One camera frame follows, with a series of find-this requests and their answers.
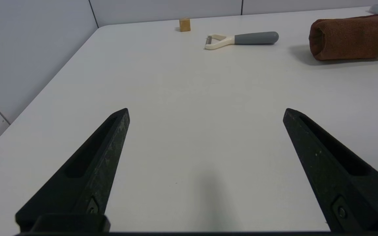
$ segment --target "small wooden cube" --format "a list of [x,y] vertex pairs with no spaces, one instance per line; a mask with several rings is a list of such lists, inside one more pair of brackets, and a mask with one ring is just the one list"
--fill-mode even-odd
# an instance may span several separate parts
[[190,31],[190,19],[182,18],[179,19],[180,32]]

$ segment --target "peeler handle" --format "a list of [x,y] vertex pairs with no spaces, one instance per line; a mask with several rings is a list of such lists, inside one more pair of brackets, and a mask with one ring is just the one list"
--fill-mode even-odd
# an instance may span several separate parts
[[278,41],[277,32],[245,33],[234,36],[234,44],[273,44]]

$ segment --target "vegetable peeler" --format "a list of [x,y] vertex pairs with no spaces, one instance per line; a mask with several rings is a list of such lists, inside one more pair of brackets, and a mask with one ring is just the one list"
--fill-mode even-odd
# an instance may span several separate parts
[[[211,44],[212,39],[217,39],[219,42]],[[277,32],[261,32],[261,33],[245,33],[234,36],[225,36],[221,34],[210,34],[205,43],[205,49],[217,49],[229,44],[274,44],[278,41],[279,35]]]

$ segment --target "towel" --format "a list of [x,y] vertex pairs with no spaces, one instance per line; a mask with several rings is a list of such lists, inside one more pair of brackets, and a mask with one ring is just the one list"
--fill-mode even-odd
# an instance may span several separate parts
[[378,15],[317,20],[309,42],[317,60],[377,58]]

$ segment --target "peeler blade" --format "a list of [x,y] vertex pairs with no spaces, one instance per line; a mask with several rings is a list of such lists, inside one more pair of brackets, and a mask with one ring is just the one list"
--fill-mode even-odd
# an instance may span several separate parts
[[213,40],[212,36],[208,36],[205,45],[211,44],[212,40]]

